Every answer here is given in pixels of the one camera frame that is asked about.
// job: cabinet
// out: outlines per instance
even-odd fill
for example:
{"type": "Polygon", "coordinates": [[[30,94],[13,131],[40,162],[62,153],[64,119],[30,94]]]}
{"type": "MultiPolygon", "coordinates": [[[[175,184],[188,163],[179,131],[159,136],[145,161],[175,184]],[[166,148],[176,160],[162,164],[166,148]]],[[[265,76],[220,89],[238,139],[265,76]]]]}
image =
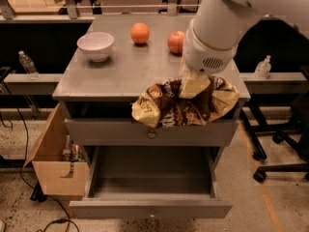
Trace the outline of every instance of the cabinet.
{"type": "Polygon", "coordinates": [[[191,18],[98,15],[89,31],[114,36],[112,55],[101,63],[89,61],[79,49],[73,55],[53,98],[91,162],[84,197],[70,203],[77,218],[224,218],[232,208],[220,199],[215,167],[250,99],[234,62],[220,75],[239,89],[240,98],[223,118],[204,127],[154,130],[130,115],[143,90],[178,76],[182,57],[170,53],[167,38],[185,31],[191,18]],[[138,21],[150,27],[145,45],[130,38],[138,21]]]}

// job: red apple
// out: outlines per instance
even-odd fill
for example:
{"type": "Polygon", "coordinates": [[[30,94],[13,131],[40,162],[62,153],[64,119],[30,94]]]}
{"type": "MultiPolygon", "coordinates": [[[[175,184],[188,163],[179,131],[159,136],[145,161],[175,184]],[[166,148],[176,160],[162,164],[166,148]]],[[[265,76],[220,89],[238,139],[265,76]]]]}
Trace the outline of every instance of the red apple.
{"type": "Polygon", "coordinates": [[[168,36],[167,45],[171,52],[180,54],[183,52],[183,40],[185,33],[183,31],[174,31],[168,36]]]}

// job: bowl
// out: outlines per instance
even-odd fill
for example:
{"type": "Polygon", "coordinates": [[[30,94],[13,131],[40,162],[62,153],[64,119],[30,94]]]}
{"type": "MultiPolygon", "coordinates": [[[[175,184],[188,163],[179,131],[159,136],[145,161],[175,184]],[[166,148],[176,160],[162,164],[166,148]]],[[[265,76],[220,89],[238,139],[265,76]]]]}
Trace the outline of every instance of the bowl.
{"type": "Polygon", "coordinates": [[[94,62],[104,61],[111,54],[114,37],[107,33],[89,33],[77,41],[81,52],[94,62]]]}

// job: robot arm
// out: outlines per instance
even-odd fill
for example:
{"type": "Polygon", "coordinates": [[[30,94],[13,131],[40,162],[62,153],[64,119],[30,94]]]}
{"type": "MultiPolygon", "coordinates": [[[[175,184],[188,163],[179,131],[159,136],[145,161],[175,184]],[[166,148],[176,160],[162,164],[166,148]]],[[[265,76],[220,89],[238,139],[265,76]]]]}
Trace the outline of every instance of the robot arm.
{"type": "Polygon", "coordinates": [[[293,23],[309,38],[309,0],[202,0],[186,32],[185,66],[200,77],[220,73],[235,56],[243,35],[269,14],[293,23]]]}

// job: cardboard box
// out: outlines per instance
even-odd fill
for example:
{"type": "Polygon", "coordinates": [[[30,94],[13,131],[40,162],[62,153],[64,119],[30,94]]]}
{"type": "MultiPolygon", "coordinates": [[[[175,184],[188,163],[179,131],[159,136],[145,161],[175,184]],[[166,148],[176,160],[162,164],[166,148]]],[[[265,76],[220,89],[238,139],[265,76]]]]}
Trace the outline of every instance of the cardboard box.
{"type": "Polygon", "coordinates": [[[50,113],[24,166],[32,162],[44,194],[83,196],[89,165],[87,162],[62,161],[62,150],[69,134],[64,121],[58,104],[50,113]]]}

